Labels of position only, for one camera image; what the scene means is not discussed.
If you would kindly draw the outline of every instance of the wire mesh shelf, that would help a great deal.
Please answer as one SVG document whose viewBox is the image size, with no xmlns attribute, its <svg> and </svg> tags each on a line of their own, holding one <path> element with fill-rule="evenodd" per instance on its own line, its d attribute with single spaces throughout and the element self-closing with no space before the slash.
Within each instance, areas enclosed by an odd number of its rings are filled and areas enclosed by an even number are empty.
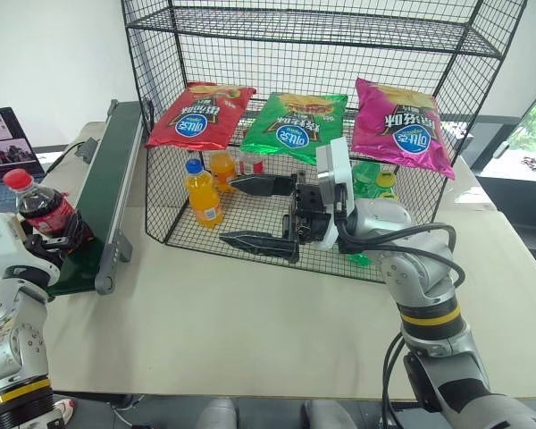
<svg viewBox="0 0 536 429">
<path fill-rule="evenodd" d="M 272 92 L 346 94 L 344 135 L 350 143 L 361 77 L 435 96 L 448 155 L 454 163 L 490 91 L 520 21 L 526 0 L 122 0 L 123 19 L 139 99 L 150 128 L 190 81 L 256 88 L 230 143 L 239 154 L 242 133 Z M 289 265 L 252 256 L 217 237 L 223 231 L 281 236 L 285 197 L 222 195 L 225 219 L 201 227 L 188 207 L 184 164 L 190 153 L 157 147 L 147 153 L 146 232 L 169 246 Z M 351 154 L 352 162 L 362 159 Z M 384 169 L 394 170 L 392 165 Z M 276 174 L 315 169 L 287 156 L 270 156 Z M 397 168 L 395 193 L 418 223 L 434 219 L 446 180 L 438 173 Z M 379 281 L 373 267 L 347 261 L 337 249 L 300 249 L 296 268 Z"/>
</svg>

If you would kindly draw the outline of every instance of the blue bottle cap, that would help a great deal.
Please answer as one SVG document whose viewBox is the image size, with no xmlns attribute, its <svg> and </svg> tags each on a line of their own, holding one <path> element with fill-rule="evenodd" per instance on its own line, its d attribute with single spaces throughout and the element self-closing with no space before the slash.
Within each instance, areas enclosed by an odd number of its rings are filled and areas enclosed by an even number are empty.
<svg viewBox="0 0 536 429">
<path fill-rule="evenodd" d="M 190 174 L 198 174 L 203 171 L 203 165 L 200 163 L 200 160 L 194 158 L 187 161 L 185 168 Z"/>
</svg>

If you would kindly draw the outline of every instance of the table surface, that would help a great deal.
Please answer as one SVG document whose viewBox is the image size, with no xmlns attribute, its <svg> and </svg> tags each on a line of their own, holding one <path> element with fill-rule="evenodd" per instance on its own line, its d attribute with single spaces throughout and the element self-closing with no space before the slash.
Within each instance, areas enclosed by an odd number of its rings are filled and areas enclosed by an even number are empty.
<svg viewBox="0 0 536 429">
<path fill-rule="evenodd" d="M 66 158 L 46 184 L 76 198 L 87 167 Z M 48 305 L 57 390 L 381 397 L 383 356 L 399 328 L 383 285 L 159 244 L 144 232 L 143 168 L 141 154 L 122 221 L 133 258 L 119 266 L 114 294 Z M 493 391 L 536 397 L 536 262 L 462 161 L 456 176 L 438 221 L 456 228 L 463 315 Z M 414 398 L 400 360 L 390 396 Z"/>
</svg>

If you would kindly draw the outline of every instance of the snack bag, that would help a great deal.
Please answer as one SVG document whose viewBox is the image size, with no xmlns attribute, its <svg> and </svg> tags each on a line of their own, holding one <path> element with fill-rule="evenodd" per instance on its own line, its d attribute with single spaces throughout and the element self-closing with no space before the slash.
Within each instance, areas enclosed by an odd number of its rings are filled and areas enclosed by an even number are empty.
<svg viewBox="0 0 536 429">
<path fill-rule="evenodd" d="M 147 147 L 225 149 L 255 93 L 254 88 L 190 83 L 153 128 Z"/>
<path fill-rule="evenodd" d="M 315 149 L 341 137 L 348 96 L 271 93 L 244 137 L 243 152 L 288 154 L 315 165 Z"/>
<path fill-rule="evenodd" d="M 448 160 L 435 99 L 409 89 L 357 79 L 359 114 L 352 150 L 380 161 L 455 174 Z"/>
</svg>

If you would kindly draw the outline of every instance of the red bottle cap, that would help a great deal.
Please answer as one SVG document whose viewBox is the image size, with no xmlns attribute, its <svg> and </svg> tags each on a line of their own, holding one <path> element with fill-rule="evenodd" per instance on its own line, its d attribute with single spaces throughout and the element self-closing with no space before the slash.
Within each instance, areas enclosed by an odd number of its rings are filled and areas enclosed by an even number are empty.
<svg viewBox="0 0 536 429">
<path fill-rule="evenodd" d="M 27 188 L 34 179 L 22 168 L 16 168 L 4 175 L 4 183 L 15 190 Z"/>
</svg>

